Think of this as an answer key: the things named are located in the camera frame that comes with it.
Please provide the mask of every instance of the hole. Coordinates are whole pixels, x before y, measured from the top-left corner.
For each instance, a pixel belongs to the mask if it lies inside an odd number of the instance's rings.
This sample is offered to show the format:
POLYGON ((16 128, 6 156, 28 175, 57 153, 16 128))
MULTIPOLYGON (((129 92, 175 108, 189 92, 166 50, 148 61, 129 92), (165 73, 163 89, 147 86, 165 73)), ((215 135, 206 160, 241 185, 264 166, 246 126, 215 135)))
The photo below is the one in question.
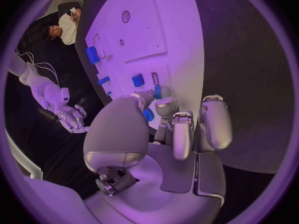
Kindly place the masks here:
POLYGON ((122 20, 124 23, 127 23, 130 20, 130 13, 128 11, 123 12, 122 20))

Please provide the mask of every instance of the white shirt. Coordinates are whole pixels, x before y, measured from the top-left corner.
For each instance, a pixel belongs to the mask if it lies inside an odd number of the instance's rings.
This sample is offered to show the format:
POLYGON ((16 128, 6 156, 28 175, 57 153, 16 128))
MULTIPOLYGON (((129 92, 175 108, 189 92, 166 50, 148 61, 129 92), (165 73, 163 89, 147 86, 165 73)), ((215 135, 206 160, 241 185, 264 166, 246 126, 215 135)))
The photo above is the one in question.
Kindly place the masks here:
MULTIPOLYGON (((75 12, 76 9, 73 7, 70 11, 75 12)), ((76 25, 70 19, 70 16, 66 13, 61 16, 58 22, 59 26, 62 28, 61 40, 66 45, 74 44, 76 41, 76 25)))

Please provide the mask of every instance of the man's hair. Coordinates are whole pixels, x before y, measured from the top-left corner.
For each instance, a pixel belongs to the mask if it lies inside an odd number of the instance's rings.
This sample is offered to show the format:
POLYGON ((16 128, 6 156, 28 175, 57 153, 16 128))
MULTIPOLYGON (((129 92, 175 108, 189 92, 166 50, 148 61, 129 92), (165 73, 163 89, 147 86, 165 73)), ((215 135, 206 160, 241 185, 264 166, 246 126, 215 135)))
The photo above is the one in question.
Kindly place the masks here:
POLYGON ((44 40, 50 40, 51 36, 49 35, 49 29, 51 26, 47 26, 43 31, 42 31, 42 38, 44 40))

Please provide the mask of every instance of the black background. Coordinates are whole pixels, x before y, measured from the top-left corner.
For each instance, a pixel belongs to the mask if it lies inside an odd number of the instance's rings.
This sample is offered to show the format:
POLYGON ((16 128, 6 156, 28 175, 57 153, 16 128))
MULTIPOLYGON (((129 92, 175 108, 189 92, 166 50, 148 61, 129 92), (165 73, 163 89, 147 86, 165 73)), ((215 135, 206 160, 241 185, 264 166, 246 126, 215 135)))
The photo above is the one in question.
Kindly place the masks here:
MULTIPOLYGON (((3 29, 5 21, 15 12, 16 6, 22 0, 0 0, 1 4, 1 19, 0 28, 3 29)), ((284 14, 284 21, 292 26, 289 29, 292 32, 293 41, 296 42, 299 34, 299 21, 298 21, 298 0, 269 0, 272 5, 278 6, 277 10, 284 14)), ((7 187, 3 176, 1 177, 0 187, 0 203, 2 220, 8 220, 8 223, 20 223, 26 220, 30 221, 28 215, 20 206, 20 204, 14 201, 13 194, 7 187)), ((296 217, 299 208, 298 204, 298 187, 299 178, 298 175, 294 180, 291 188, 279 203, 279 205, 273 210, 273 212, 263 221, 263 223, 285 222, 285 223, 297 223, 296 217)))

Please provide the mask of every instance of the person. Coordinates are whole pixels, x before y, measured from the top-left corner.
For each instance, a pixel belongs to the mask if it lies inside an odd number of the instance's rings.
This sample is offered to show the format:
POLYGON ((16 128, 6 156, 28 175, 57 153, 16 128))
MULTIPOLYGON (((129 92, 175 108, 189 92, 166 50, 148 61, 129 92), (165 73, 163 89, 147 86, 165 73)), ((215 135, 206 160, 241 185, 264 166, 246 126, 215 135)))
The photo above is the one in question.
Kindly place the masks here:
POLYGON ((42 33, 42 36, 46 40, 54 40, 56 37, 60 37, 65 45, 74 44, 76 41, 77 28, 81 16, 80 8, 70 9, 71 16, 66 13, 61 16, 58 22, 58 26, 47 26, 42 33))

